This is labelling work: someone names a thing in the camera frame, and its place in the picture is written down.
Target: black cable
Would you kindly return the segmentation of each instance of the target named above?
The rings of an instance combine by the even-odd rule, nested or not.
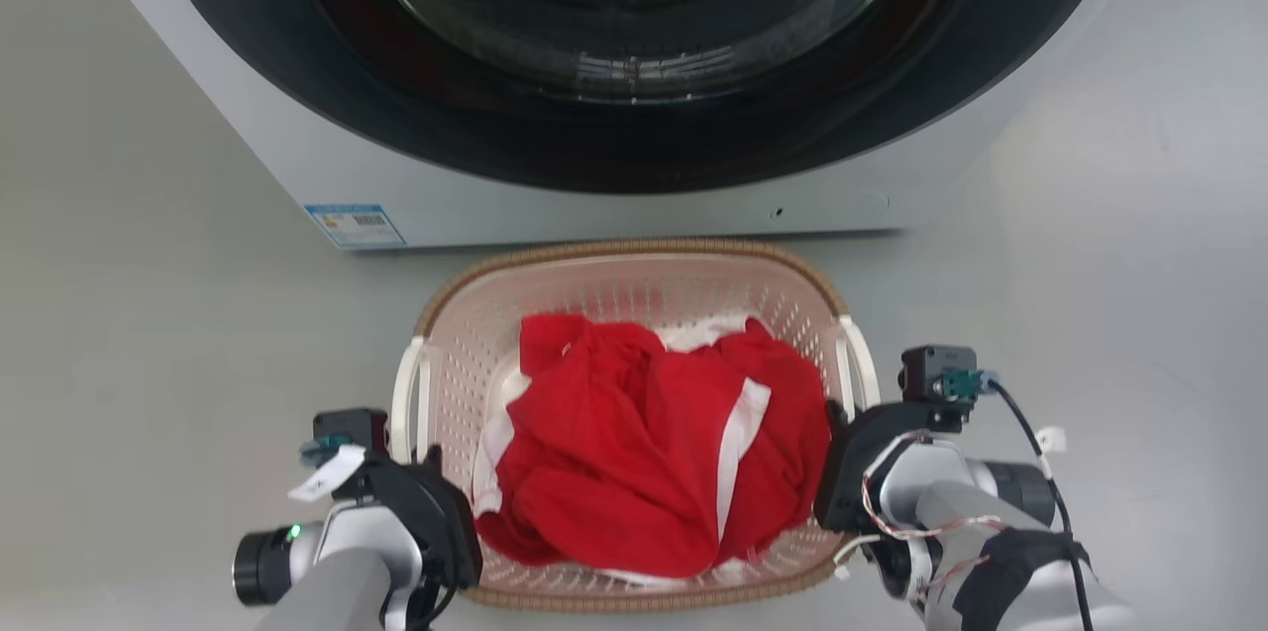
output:
[[[450,533],[449,542],[454,544],[455,541],[456,540],[454,540],[454,536]],[[449,607],[449,602],[454,601],[454,594],[458,593],[458,582],[455,582],[455,579],[458,579],[458,561],[455,561],[454,555],[449,555],[449,568],[453,577],[450,577],[449,587],[445,588],[445,596],[440,599],[440,603],[436,604],[436,608],[431,609],[427,616],[411,623],[407,627],[407,631],[426,631],[431,626],[431,622],[435,621],[435,618],[439,618],[440,613],[445,612],[445,608]]]
[[[1008,408],[1013,411],[1017,422],[1022,424],[1022,431],[1026,432],[1026,440],[1030,441],[1031,449],[1035,451],[1035,456],[1044,456],[1044,449],[1038,445],[1038,438],[1035,437],[1035,431],[1031,428],[1030,422],[1026,416],[1022,414],[1022,409],[1018,407],[1013,397],[1009,395],[1008,390],[1002,386],[998,381],[989,381],[988,386],[992,392],[999,393],[999,397],[1004,399]],[[1051,474],[1045,470],[1045,478],[1047,479],[1047,488],[1052,492],[1052,499],[1056,500],[1056,511],[1061,516],[1061,528],[1070,537],[1071,545],[1069,549],[1070,566],[1074,569],[1074,594],[1079,599],[1079,616],[1083,618],[1083,631],[1093,631],[1092,628],[1092,611],[1088,608],[1088,589],[1083,582],[1083,564],[1079,561],[1078,554],[1074,551],[1074,532],[1070,531],[1070,511],[1065,508],[1065,499],[1061,497],[1061,490],[1056,487],[1056,480],[1052,479]]]

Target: laundry basket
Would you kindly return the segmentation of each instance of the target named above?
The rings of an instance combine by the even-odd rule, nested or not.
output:
[[[824,393],[847,416],[879,402],[860,329],[828,277],[768,243],[735,239],[629,239],[516,252],[453,279],[427,303],[397,374],[391,451],[413,462],[431,445],[444,475],[470,495],[486,419],[505,405],[517,373],[520,321],[544,312],[593,321],[686,327],[716,314],[747,314],[814,361]],[[784,532],[757,563],[701,574],[677,587],[640,587],[576,564],[524,566],[484,541],[474,602],[555,612],[697,608],[787,594],[832,574],[843,544],[813,519]]]

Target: washing machine door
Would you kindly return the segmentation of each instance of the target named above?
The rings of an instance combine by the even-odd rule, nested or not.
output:
[[[1013,71],[1079,0],[193,3],[292,98],[404,157],[685,193],[902,138]]]

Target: wire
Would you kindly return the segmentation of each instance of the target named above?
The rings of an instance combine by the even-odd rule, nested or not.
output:
[[[841,566],[842,564],[848,561],[847,558],[860,546],[883,541],[885,541],[884,535],[862,535],[861,537],[855,537],[853,540],[847,541],[839,550],[837,550],[837,554],[832,555],[832,564]]]
[[[456,574],[458,563],[451,561],[450,566],[453,568],[454,574]],[[440,603],[436,604],[436,608],[431,609],[431,612],[427,616],[411,623],[408,626],[408,631],[426,631],[431,626],[431,622],[435,621],[435,618],[439,618],[440,613],[445,612],[445,608],[449,607],[449,602],[454,601],[454,594],[456,594],[456,590],[458,590],[458,584],[451,584],[450,587],[448,587],[445,589],[444,598],[440,599]]]
[[[864,481],[862,481],[864,509],[865,512],[867,512],[867,517],[871,518],[872,523],[877,528],[880,528],[881,532],[894,537],[895,540],[908,541],[908,540],[928,540],[931,537],[938,537],[941,535],[946,535],[947,532],[952,532],[961,527],[969,527],[971,525],[985,525],[987,527],[992,527],[994,530],[1004,530],[1006,523],[1003,523],[1000,518],[993,514],[983,514],[980,517],[967,517],[965,519],[957,519],[955,522],[946,523],[942,527],[937,527],[935,530],[903,530],[900,527],[894,527],[889,522],[885,522],[885,519],[876,513],[876,509],[871,502],[871,476],[876,473],[876,470],[880,469],[880,465],[884,465],[894,455],[894,451],[896,451],[898,447],[907,441],[932,441],[932,433],[929,433],[928,431],[912,431],[909,433],[902,433],[902,436],[890,441],[889,445],[885,446],[885,450],[880,451],[880,455],[877,455],[876,459],[872,461],[872,464],[870,464],[867,469],[865,469],[864,471]]]
[[[969,571],[970,569],[978,566],[979,564],[987,564],[988,561],[990,561],[990,555],[981,555],[978,559],[964,560],[960,564],[956,564],[951,569],[946,570],[945,573],[935,577],[933,580],[929,582],[928,584],[919,587],[917,592],[927,597],[929,589],[932,589],[933,587],[941,587],[942,584],[946,584],[947,580],[950,580],[956,574],[960,574],[961,571]]]
[[[1065,499],[1061,497],[1061,490],[1056,487],[1056,480],[1052,479],[1052,468],[1047,464],[1047,456],[1044,454],[1044,447],[1038,445],[1038,438],[1035,437],[1035,431],[1031,428],[1030,422],[1026,416],[1022,414],[1022,409],[1018,407],[1013,397],[1009,395],[1008,390],[1002,386],[999,381],[987,381],[987,386],[992,392],[999,393],[999,397],[1004,399],[1006,404],[1013,416],[1017,418],[1017,423],[1022,424],[1022,431],[1026,432],[1026,440],[1030,441],[1031,449],[1035,451],[1035,456],[1038,457],[1040,464],[1044,469],[1044,478],[1047,480],[1047,488],[1052,492],[1052,499],[1056,502],[1056,511],[1061,516],[1061,528],[1070,536],[1074,537],[1074,532],[1070,531],[1070,511],[1065,508]],[[1083,631],[1093,631],[1092,628],[1092,611],[1088,608],[1088,589],[1083,582],[1083,564],[1079,561],[1079,555],[1075,554],[1074,546],[1069,549],[1070,566],[1074,569],[1074,594],[1079,601],[1079,616],[1083,620]]]

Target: white stripe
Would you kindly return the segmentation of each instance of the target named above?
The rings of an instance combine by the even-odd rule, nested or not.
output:
[[[739,460],[757,438],[757,428],[762,427],[762,418],[770,402],[770,388],[752,379],[744,379],[744,386],[739,390],[735,405],[727,418],[718,451],[718,540],[721,540],[727,530],[730,499],[735,494],[735,478],[739,474]]]
[[[497,464],[502,461],[506,450],[511,447],[511,441],[515,440],[515,424],[511,423],[511,414],[506,407],[517,397],[522,397],[529,390],[530,383],[531,379],[520,374],[519,369],[515,370],[515,374],[502,384],[505,400],[498,402],[498,409],[481,433],[476,461],[472,464],[472,514],[476,517],[502,509],[502,487],[497,480]]]
[[[666,351],[692,352],[699,347],[714,346],[718,338],[727,337],[727,335],[743,332],[747,323],[748,314],[733,312],[733,314],[706,316],[701,321],[683,324],[683,327],[656,329],[656,335],[661,337]]]
[[[672,589],[675,587],[682,587],[687,582],[691,582],[691,577],[685,579],[675,579],[672,577],[653,577],[650,574],[639,574],[638,571],[625,571],[623,569],[596,569],[595,574],[602,574],[611,579],[619,579],[626,584],[633,584],[635,587],[654,587],[662,589]]]

